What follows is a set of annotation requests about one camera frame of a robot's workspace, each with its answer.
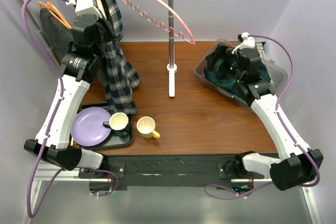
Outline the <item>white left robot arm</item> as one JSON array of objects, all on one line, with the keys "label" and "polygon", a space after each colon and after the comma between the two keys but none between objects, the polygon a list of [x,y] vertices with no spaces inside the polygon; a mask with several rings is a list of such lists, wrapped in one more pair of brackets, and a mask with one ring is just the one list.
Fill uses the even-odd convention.
[{"label": "white left robot arm", "polygon": [[103,154],[70,146],[70,130],[79,106],[104,61],[106,43],[113,39],[111,24],[94,14],[76,17],[71,28],[73,41],[58,69],[55,97],[43,126],[24,149],[66,170],[90,168],[97,178],[108,174]]}]

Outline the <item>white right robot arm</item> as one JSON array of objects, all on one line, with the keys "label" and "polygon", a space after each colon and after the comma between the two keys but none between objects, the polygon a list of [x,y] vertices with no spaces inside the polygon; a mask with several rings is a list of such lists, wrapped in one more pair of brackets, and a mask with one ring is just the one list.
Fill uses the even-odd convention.
[{"label": "white right robot arm", "polygon": [[251,173],[264,175],[282,191],[295,186],[317,185],[323,155],[319,149],[311,149],[290,125],[259,52],[254,48],[219,45],[206,61],[208,74],[234,82],[231,91],[237,92],[260,118],[278,151],[278,158],[253,151],[238,154],[224,166],[225,169],[239,178]]}]

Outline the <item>black dotted skirt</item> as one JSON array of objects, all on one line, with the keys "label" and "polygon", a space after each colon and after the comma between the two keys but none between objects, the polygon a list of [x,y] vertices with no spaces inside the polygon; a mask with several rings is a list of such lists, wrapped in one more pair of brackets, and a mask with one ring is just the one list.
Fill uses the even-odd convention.
[{"label": "black dotted skirt", "polygon": [[62,62],[68,52],[69,43],[73,41],[71,31],[57,20],[46,8],[41,8],[41,26],[49,46],[58,60]]}]

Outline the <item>green plaid skirt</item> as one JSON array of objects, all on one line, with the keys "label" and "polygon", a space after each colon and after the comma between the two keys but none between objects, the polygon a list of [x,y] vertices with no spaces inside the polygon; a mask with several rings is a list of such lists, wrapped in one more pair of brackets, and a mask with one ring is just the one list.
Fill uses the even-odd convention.
[{"label": "green plaid skirt", "polygon": [[[204,68],[204,76],[205,78],[213,83],[214,85],[220,87],[221,89],[224,89],[233,95],[242,98],[238,92],[238,84],[236,83],[235,79],[231,76],[226,75],[224,78],[221,78],[218,74],[212,72],[209,70],[209,65],[213,59],[213,56],[206,56],[205,60],[207,63],[207,66]],[[219,68],[219,66],[222,64],[222,59],[219,59],[215,65],[215,68]],[[261,63],[260,66],[260,77],[264,78],[268,82],[271,81],[271,77],[268,74],[266,66]]]}]

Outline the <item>navy beige plaid skirt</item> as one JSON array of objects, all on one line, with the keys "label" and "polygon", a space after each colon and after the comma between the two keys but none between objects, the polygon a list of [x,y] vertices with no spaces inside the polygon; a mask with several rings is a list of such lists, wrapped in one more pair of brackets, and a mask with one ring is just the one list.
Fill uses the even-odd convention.
[{"label": "navy beige plaid skirt", "polygon": [[133,89],[141,84],[141,78],[125,57],[119,44],[123,38],[123,23],[116,0],[101,0],[107,21],[112,25],[113,39],[104,50],[105,64],[98,78],[104,82],[107,109],[111,112],[137,114]]}]

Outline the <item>pink plastic hanger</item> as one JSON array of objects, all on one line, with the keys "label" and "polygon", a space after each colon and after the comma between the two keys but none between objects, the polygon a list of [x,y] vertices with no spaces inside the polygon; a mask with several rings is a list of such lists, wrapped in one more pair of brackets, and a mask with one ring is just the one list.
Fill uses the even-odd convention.
[{"label": "pink plastic hanger", "polygon": [[154,27],[191,45],[194,35],[185,20],[164,0],[120,0]]}]

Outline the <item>orange plastic hanger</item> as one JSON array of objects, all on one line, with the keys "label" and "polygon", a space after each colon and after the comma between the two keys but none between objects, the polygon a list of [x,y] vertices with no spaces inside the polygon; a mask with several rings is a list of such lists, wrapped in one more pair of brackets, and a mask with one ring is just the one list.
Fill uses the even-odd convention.
[{"label": "orange plastic hanger", "polygon": [[42,1],[38,1],[40,8],[46,8],[61,24],[63,24],[66,28],[71,29],[72,26],[67,22],[59,9],[51,2],[43,3]]}]

